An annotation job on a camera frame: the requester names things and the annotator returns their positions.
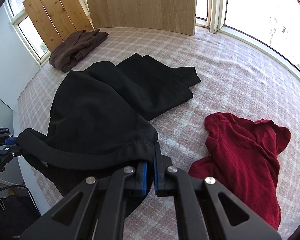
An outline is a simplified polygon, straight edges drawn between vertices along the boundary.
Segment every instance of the pink and white plaid fabric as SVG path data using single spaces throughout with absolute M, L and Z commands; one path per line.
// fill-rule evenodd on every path
M 110 60 L 115 65 L 139 53 L 149 54 L 170 67 L 194 66 L 201 83 L 194 97 L 151 121 L 157 129 L 162 154 L 188 170 L 207 156 L 204 118 L 231 112 L 252 121 L 271 119 L 289 128 L 288 147 L 279 155 L 277 197 L 282 210 L 279 233 L 288 237 L 300 224 L 300 82 L 260 51 L 224 34 L 197 27 L 195 36 L 142 28 L 106 28 L 109 37 L 74 70 Z M 48 131 L 55 92 L 66 74 L 46 64 L 18 100 L 21 130 Z M 61 199 L 55 186 L 33 170 L 50 205 Z M 124 239 L 178 239 L 172 197 L 157 198 L 151 191 L 125 220 Z

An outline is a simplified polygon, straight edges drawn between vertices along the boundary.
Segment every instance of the light wood panel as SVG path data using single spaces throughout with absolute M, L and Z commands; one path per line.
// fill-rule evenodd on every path
M 77 31 L 93 28 L 78 0 L 60 0 Z
M 52 52 L 62 39 L 50 21 L 40 0 L 25 0 L 23 5 L 44 44 Z
M 99 27 L 143 27 L 194 35 L 196 0 L 87 0 Z
M 61 38 L 65 41 L 72 33 L 76 32 L 68 14 L 60 0 L 41 0 L 50 20 L 54 24 Z

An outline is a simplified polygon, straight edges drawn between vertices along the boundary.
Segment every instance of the brown garment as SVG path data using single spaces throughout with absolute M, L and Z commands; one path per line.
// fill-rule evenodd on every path
M 100 29 L 92 32 L 83 30 L 72 33 L 51 53 L 49 63 L 66 73 L 98 47 L 108 35 L 108 33 L 100 32 Z

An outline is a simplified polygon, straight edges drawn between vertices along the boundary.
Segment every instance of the dark red cloth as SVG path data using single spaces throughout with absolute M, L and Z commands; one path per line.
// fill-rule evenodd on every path
M 291 133 L 271 120 L 250 121 L 230 113 L 215 113 L 204 120 L 211 154 L 194 162 L 189 175 L 215 177 L 255 213 L 278 229 L 281 219 L 276 197 L 277 156 Z

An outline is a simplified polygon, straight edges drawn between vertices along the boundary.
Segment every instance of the silver screw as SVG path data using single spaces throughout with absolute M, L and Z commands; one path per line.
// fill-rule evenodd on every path
M 169 167 L 167 168 L 167 170 L 168 170 L 169 172 L 175 173 L 175 172 L 178 171 L 178 168 L 175 167 L 175 166 L 169 166 Z
M 131 167 L 131 166 L 127 166 L 127 167 L 124 167 L 124 168 L 123 168 L 123 171 L 124 171 L 125 173 L 132 173 L 132 172 L 134 172 L 134 168 Z
M 87 177 L 86 178 L 86 183 L 88 183 L 88 184 L 93 184 L 93 183 L 95 183 L 96 182 L 96 178 L 95 177 Z
M 205 181 L 207 184 L 212 185 L 212 184 L 215 184 L 216 179 L 215 179 L 214 177 L 206 177 L 206 178 L 204 179 L 204 181 Z

